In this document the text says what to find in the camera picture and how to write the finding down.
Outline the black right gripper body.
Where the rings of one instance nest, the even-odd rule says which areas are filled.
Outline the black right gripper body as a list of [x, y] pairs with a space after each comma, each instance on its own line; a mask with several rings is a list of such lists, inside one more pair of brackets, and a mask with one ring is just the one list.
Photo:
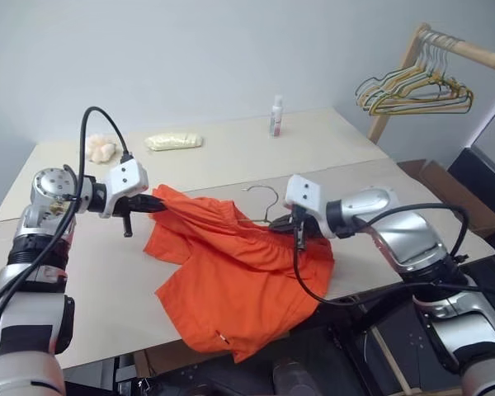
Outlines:
[[294, 238], [297, 248], [305, 250], [310, 238], [320, 238], [317, 220], [302, 207], [291, 210], [291, 224], [294, 226]]

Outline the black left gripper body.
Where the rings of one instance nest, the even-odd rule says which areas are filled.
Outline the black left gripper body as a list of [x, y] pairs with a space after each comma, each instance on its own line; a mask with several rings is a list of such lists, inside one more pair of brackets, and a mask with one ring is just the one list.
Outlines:
[[133, 236], [130, 214], [133, 211], [138, 211], [140, 203], [140, 195], [133, 197], [124, 196], [115, 203], [114, 216], [122, 219], [125, 238], [131, 238]]

